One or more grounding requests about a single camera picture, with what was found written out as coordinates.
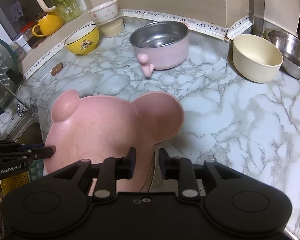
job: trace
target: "marble pattern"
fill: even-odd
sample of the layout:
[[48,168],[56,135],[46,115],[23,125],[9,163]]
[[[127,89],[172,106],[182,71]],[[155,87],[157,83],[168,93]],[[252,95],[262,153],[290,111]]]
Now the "marble pattern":
[[[129,101],[148,91],[166,91],[180,100],[186,117],[180,133],[166,142],[168,153],[193,163],[215,159],[284,191],[293,203],[288,229],[300,239],[300,81],[279,72],[267,84],[250,82],[225,60],[227,42],[192,32],[186,61],[146,79],[129,43],[130,34],[146,23],[125,19],[122,34],[102,39],[86,56],[63,48],[25,82],[18,95],[36,100],[43,137],[51,126],[51,107],[65,90]],[[63,70],[51,76],[59,62]],[[15,105],[0,117],[5,133],[18,120]]]

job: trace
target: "red lid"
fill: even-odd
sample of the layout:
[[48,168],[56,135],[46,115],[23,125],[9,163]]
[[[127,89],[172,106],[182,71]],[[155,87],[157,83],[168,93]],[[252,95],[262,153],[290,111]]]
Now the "red lid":
[[35,21],[28,22],[25,26],[22,27],[20,33],[26,32],[26,30],[30,29],[35,24]]

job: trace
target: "pink plate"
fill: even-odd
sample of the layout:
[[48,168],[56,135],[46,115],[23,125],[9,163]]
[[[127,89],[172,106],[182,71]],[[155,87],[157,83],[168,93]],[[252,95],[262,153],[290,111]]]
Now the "pink plate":
[[149,92],[133,102],[112,96],[79,98],[67,90],[55,101],[46,146],[55,147],[45,159],[47,173],[81,159],[101,163],[108,157],[137,151],[133,178],[117,181],[118,191],[147,191],[153,175],[154,145],[175,136],[184,121],[179,101],[165,92]]

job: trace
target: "metal bowl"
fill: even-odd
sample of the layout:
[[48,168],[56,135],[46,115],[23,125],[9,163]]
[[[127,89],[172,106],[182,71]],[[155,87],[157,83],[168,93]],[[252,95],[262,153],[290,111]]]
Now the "metal bowl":
[[279,30],[268,30],[266,38],[282,53],[283,69],[292,77],[300,80],[300,40]]
[[181,22],[153,22],[136,29],[130,43],[137,48],[163,47],[182,40],[188,32],[188,27]]

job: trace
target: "pink bowl handle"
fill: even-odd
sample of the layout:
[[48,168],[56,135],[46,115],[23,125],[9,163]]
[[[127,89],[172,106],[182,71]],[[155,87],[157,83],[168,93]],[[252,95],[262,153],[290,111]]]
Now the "pink bowl handle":
[[137,55],[137,59],[141,65],[141,70],[145,75],[145,77],[150,77],[154,70],[154,65],[148,63],[149,60],[148,55],[144,53],[139,53]]

